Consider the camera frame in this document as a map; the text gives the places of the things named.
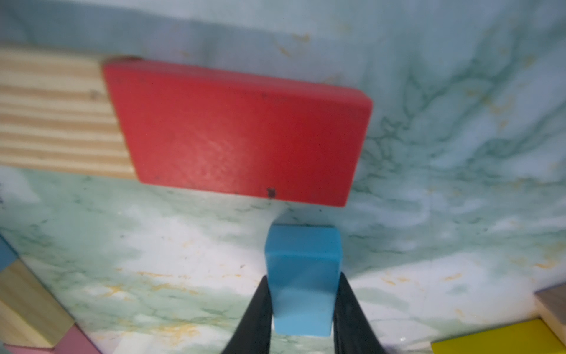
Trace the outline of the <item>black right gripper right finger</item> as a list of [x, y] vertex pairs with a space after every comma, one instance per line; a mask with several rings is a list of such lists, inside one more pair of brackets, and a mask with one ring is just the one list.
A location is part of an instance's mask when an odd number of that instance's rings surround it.
[[333, 327], [336, 354], [386, 354], [344, 273], [340, 274]]

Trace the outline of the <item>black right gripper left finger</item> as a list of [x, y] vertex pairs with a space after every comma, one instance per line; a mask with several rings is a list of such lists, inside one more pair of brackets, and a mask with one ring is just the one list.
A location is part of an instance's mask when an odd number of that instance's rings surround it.
[[269, 354], [272, 316], [271, 292], [264, 276], [222, 354]]

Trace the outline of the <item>small light blue block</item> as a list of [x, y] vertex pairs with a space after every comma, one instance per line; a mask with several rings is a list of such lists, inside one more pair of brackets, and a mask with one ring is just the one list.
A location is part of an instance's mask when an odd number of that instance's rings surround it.
[[338, 229], [274, 224], [265, 259], [275, 332], [329, 337], [343, 259]]

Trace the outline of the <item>pink block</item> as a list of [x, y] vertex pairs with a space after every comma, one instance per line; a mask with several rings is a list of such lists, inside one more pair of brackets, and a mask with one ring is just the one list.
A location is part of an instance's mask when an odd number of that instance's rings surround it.
[[17, 345], [4, 345], [13, 354], [102, 354], [97, 346], [74, 325], [53, 348], [33, 348]]

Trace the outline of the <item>red block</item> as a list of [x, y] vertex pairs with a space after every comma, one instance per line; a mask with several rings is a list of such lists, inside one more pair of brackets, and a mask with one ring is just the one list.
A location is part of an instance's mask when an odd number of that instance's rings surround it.
[[142, 183], [346, 204], [373, 108], [362, 91], [142, 59], [103, 73]]

